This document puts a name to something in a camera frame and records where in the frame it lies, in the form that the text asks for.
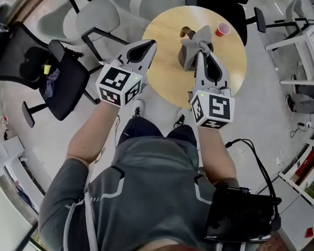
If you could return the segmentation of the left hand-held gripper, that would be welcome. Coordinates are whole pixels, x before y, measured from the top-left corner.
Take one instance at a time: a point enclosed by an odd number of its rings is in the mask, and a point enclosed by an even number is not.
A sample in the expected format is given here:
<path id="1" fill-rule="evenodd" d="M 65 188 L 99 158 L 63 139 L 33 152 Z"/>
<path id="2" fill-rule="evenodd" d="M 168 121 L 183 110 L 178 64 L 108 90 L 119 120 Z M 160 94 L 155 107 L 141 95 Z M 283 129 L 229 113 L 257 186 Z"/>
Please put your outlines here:
<path id="1" fill-rule="evenodd" d="M 100 100 L 122 108 L 133 101 L 143 89 L 147 70 L 154 59 L 157 43 L 144 39 L 127 44 L 120 51 L 119 60 L 105 64 L 96 81 Z"/>

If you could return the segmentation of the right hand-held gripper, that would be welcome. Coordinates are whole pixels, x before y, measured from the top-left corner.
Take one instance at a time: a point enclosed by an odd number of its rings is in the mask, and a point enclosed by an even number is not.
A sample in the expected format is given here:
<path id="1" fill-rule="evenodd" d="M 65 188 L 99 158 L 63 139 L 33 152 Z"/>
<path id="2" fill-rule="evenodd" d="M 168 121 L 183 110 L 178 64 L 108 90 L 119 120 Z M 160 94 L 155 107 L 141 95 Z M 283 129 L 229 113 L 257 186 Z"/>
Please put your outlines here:
<path id="1" fill-rule="evenodd" d="M 207 79 L 213 86 L 205 86 Z M 220 130 L 233 122 L 235 99 L 231 96 L 229 80 L 227 68 L 213 52 L 207 57 L 202 51 L 197 53 L 196 86 L 188 96 L 198 127 Z"/>

